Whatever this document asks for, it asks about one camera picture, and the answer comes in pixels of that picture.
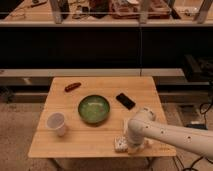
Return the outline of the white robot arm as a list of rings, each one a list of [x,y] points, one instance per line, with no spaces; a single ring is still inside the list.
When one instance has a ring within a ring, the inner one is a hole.
[[[160,123],[150,108],[141,108],[128,120],[126,137],[130,148],[150,138],[213,159],[213,131]]]

